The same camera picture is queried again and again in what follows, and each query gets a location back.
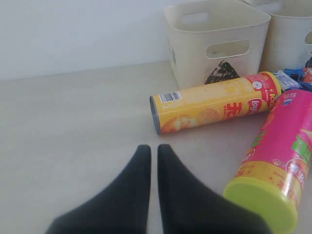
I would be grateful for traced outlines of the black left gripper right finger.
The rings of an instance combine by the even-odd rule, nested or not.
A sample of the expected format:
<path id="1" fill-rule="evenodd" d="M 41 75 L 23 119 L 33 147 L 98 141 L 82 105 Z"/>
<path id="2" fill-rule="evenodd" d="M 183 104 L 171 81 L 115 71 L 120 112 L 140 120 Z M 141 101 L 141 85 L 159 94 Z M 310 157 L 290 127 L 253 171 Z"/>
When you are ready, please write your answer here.
<path id="1" fill-rule="evenodd" d="M 169 144 L 157 149 L 158 196 L 165 234 L 268 234 L 263 218 L 206 187 Z"/>

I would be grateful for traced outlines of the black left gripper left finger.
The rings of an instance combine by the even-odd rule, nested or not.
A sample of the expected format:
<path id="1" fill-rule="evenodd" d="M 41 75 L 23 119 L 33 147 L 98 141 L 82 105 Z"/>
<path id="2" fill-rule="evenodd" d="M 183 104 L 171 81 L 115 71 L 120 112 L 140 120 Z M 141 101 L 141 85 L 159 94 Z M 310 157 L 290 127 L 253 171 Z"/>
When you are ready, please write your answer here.
<path id="1" fill-rule="evenodd" d="M 57 217 L 48 234 L 145 234 L 151 187 L 151 148 L 139 145 L 104 190 Z"/>

